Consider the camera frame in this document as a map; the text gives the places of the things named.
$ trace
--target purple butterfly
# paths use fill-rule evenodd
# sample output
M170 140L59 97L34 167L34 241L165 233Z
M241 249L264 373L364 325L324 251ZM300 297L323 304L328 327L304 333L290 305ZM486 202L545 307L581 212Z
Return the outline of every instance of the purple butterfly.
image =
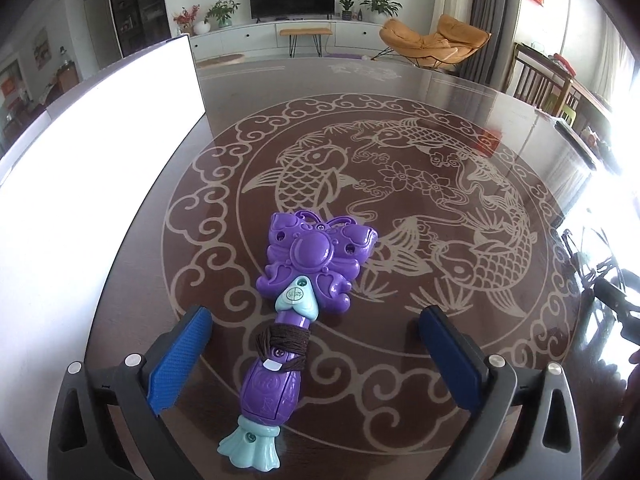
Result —
M306 210L274 213L269 228L267 276L258 278L256 288L263 297L275 299L302 274L311 280L321 308L344 312L350 305L347 292L351 280L358 276L360 265L377 240L374 229L359 225L350 216L324 222Z

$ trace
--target round table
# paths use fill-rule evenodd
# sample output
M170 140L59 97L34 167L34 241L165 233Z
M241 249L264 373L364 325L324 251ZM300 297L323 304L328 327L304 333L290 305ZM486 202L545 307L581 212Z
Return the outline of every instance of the round table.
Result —
M380 236L350 309L321 312L311 327L274 478L428 475L467 414L417 336L425 306L438 304L486 354L517 366L563 362L576 346L580 294L558 228L590 172L543 114L457 78L381 62L254 62L200 84L207 122L140 208L86 362L110 366L144 352L190 305L206 306L210 343L162 414L204 478L255 475L216 447L235 429L254 336L275 316L255 290L273 212L348 214ZM588 373L574 353L570 380ZM602 423L582 436L587 448L613 435L619 391L607 383L601 393L609 391L594 417ZM593 401L574 398L578 422L592 416Z

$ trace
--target orange lounge chair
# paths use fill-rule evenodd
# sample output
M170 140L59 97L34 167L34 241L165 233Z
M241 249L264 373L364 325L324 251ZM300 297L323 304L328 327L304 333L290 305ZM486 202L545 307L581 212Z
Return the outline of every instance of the orange lounge chair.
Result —
M380 38L388 48L376 57L395 51L421 68L455 65L485 46L490 37L488 32L446 14L438 20L438 30L428 36L422 36L392 18L380 30Z

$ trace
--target brown cord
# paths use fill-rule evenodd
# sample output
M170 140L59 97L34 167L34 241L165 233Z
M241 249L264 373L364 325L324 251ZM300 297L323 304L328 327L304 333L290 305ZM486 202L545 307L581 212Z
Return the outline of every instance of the brown cord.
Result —
M307 328L300 328L286 323L270 324L263 332L255 337L258 356L262 362L270 359L271 348L279 348L285 352L298 354L282 364L281 372L302 371L305 369L306 346L311 332Z

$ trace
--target blue gripper pad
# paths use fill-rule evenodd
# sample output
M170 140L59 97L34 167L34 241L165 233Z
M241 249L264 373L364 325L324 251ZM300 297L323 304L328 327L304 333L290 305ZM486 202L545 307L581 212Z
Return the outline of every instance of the blue gripper pad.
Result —
M482 404L482 386L488 376L478 353L437 306L422 310L418 330L456 404L475 412Z
M146 400L156 415L175 404L191 369L209 341L212 325L210 312L200 307L149 374Z

